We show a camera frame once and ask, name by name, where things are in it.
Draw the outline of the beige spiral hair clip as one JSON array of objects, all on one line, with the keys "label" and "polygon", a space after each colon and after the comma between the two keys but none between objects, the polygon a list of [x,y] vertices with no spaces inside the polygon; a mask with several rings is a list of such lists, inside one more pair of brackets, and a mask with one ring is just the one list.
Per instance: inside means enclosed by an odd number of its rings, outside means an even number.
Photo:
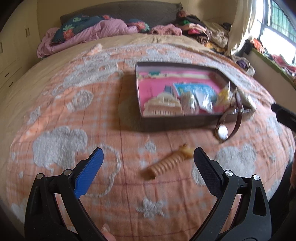
[{"label": "beige spiral hair clip", "polygon": [[150,179],[165,174],[168,171],[176,168],[179,164],[185,160],[192,159],[194,154],[194,148],[184,144],[180,146],[176,151],[172,152],[169,156],[154,163],[147,169],[147,175]]}]

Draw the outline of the red strap wristwatch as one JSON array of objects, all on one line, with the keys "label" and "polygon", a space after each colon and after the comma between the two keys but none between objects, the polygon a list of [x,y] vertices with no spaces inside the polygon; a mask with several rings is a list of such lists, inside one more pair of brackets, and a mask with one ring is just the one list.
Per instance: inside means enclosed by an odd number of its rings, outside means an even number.
[{"label": "red strap wristwatch", "polygon": [[214,135],[220,143],[232,138],[239,130],[243,117],[251,112],[251,109],[244,106],[241,94],[235,89],[230,103],[219,118]]}]

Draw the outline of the yellow item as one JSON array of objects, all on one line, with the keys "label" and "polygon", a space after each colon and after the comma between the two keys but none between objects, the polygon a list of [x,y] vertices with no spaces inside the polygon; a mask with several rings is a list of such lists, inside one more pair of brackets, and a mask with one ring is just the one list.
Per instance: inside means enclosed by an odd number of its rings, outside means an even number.
[{"label": "yellow item", "polygon": [[217,95],[216,106],[228,107],[231,104],[233,93],[228,82]]}]

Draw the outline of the clear bag of jewelry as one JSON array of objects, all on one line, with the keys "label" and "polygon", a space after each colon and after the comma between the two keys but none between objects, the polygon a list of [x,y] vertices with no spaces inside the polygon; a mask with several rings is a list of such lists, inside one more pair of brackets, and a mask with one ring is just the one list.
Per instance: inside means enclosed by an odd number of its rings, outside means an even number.
[{"label": "clear bag of jewelry", "polygon": [[185,115],[197,115],[199,113],[199,105],[191,92],[184,92],[180,96],[182,110]]}]

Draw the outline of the white large hair claw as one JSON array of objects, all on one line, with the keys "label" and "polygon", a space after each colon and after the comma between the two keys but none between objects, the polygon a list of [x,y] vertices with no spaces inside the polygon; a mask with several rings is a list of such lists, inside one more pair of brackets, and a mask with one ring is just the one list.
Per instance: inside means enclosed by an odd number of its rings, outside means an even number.
[{"label": "white large hair claw", "polygon": [[183,116],[181,102],[171,93],[162,92],[144,104],[142,116]]}]

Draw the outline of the blue earring card packet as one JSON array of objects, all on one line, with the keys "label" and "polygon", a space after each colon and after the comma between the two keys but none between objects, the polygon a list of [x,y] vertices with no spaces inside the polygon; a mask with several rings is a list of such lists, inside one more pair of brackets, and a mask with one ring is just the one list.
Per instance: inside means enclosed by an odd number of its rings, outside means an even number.
[{"label": "blue earring card packet", "polygon": [[171,94],[175,98],[179,97],[179,93],[178,93],[176,87],[173,84],[172,85],[166,85],[164,87],[164,92],[167,92],[167,93]]}]

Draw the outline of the clear plastic packet in box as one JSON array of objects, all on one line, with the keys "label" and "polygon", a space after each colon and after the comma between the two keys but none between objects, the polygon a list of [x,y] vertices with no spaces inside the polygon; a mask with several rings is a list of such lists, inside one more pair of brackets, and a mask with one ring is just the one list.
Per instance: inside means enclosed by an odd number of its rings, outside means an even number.
[{"label": "clear plastic packet in box", "polygon": [[243,105],[249,107],[251,109],[251,111],[255,112],[257,109],[256,103],[254,102],[253,98],[246,94],[244,91],[242,90],[238,90],[241,99],[242,99],[242,103]]}]

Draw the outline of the clothes on window sill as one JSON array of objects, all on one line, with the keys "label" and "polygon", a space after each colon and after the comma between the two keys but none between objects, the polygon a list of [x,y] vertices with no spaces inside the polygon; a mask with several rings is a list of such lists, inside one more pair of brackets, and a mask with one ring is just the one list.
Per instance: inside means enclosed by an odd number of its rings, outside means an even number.
[{"label": "clothes on window sill", "polygon": [[254,52],[273,70],[280,73],[284,78],[295,82],[295,65],[288,64],[282,55],[270,54],[258,38],[246,40],[244,47],[245,54],[249,55],[250,52]]}]

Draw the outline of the orange floral bed quilt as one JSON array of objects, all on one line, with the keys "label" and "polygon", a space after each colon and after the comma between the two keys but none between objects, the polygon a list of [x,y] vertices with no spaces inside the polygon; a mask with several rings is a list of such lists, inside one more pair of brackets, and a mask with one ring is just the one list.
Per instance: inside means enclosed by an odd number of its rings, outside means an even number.
[{"label": "orange floral bed quilt", "polygon": [[[217,68],[256,110],[223,144],[213,126],[143,133],[137,62]],[[69,48],[40,61],[1,93],[1,207],[23,232],[35,176],[59,175],[100,147],[102,168],[81,197],[95,224],[108,224],[118,240],[189,240],[216,201],[193,160],[151,181],[142,170],[188,144],[239,176],[258,174],[272,197],[295,152],[291,130],[271,111],[273,101],[232,61],[183,37],[135,34]]]}]

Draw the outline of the barred window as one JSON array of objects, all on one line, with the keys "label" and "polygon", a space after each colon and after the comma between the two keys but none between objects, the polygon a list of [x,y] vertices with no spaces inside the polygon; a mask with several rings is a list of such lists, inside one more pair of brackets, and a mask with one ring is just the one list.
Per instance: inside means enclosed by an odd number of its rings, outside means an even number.
[{"label": "barred window", "polygon": [[258,38],[267,52],[295,65],[295,27],[276,1],[257,1]]}]

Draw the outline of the pile of clothes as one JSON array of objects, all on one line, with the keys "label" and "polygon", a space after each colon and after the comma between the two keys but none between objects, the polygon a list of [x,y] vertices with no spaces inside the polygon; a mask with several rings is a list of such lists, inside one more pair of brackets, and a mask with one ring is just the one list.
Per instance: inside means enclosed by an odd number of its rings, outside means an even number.
[{"label": "pile of clothes", "polygon": [[182,34],[210,50],[224,55],[228,48],[230,23],[213,23],[201,21],[195,15],[184,10],[177,13],[175,26],[182,30]]}]

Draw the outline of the cream wardrobe cabinets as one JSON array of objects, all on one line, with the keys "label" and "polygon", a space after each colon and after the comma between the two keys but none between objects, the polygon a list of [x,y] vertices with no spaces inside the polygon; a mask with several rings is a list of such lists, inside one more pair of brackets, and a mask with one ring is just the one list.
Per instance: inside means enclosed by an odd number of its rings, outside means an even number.
[{"label": "cream wardrobe cabinets", "polygon": [[17,75],[38,62],[39,44],[36,16],[12,16],[1,31],[1,87],[13,83]]}]

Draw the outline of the dark floral pillow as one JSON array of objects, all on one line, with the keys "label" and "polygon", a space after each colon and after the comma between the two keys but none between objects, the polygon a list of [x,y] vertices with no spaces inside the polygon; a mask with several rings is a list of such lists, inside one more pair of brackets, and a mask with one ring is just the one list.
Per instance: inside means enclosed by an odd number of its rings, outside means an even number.
[{"label": "dark floral pillow", "polygon": [[107,27],[111,27],[115,33],[122,34],[133,34],[133,33],[147,33],[150,31],[150,27],[147,23],[139,19],[122,20],[115,19],[109,15],[102,16],[87,16],[87,15],[77,15],[70,18],[66,23],[64,23],[56,32],[52,39],[53,44],[60,44],[70,40],[75,35],[81,33],[92,27],[92,29],[98,25],[102,24]]}]

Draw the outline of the pink crumpled blanket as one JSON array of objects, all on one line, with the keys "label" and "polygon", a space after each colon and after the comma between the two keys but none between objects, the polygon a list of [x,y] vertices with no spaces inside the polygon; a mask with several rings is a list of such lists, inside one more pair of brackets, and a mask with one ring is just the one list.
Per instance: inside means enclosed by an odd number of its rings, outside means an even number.
[{"label": "pink crumpled blanket", "polygon": [[121,19],[109,19],[102,20],[96,25],[86,28],[82,32],[74,35],[72,38],[63,43],[54,44],[52,43],[52,40],[57,30],[58,28],[50,28],[43,36],[36,52],[36,55],[39,59],[58,53],[81,43],[106,37],[131,35],[139,32],[139,29],[136,26],[128,26]]}]

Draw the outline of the dark quilted headboard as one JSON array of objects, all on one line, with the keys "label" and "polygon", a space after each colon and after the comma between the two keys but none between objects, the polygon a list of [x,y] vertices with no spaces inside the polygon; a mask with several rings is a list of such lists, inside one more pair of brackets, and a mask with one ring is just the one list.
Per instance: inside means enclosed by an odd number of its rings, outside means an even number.
[{"label": "dark quilted headboard", "polygon": [[117,1],[98,4],[60,16],[64,24],[70,18],[85,14],[87,16],[109,15],[115,19],[128,21],[138,19],[147,23],[151,28],[157,25],[168,25],[176,20],[178,11],[182,10],[181,3],[172,4],[162,1]]}]

